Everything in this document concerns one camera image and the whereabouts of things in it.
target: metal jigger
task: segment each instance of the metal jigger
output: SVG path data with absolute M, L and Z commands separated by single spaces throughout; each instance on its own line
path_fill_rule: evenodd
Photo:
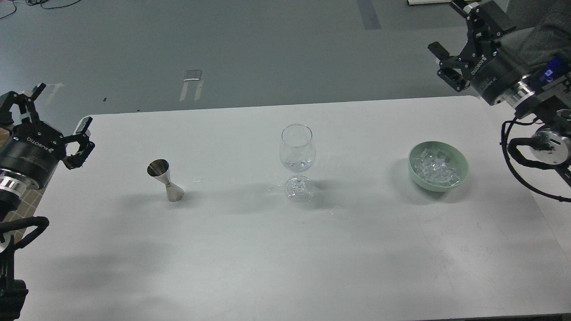
M 157 159 L 152 161 L 147 167 L 147 173 L 167 187 L 168 200 L 177 202 L 182 199 L 184 190 L 171 182 L 171 172 L 168 170 L 168 162 L 166 160 Z

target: bowl of ice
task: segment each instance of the bowl of ice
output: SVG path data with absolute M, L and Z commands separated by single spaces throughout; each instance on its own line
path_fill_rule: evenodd
M 408 154 L 412 180 L 433 192 L 446 192 L 464 183 L 468 168 L 466 157 L 443 142 L 420 143 Z

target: person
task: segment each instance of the person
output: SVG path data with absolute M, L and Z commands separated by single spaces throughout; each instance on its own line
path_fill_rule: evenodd
M 555 2 L 523 40 L 514 37 L 502 44 L 511 47 L 533 70 L 543 67 L 561 50 L 571 48 L 571 0 Z

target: tiled floor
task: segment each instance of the tiled floor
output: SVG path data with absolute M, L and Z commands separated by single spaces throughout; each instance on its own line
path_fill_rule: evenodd
M 0 147 L 6 143 L 9 136 L 10 133 L 8 131 L 0 129 Z M 42 195 L 43 190 L 27 190 L 23 195 L 20 207 L 18 207 L 16 211 L 9 212 L 4 222 L 33 216 L 36 208 L 38 208 L 39 201 L 42 199 Z M 24 232 L 25 229 L 15 232 L 14 238 L 16 242 L 22 239 Z

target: wine glass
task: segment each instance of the wine glass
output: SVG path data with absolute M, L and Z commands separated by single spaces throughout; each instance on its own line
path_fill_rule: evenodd
M 308 170 L 315 161 L 313 133 L 306 125 L 292 124 L 282 131 L 282 148 L 280 159 L 282 164 L 292 172 L 300 173 Z M 285 184 L 285 194 L 290 200 L 311 200 L 316 189 L 309 178 L 296 175 Z

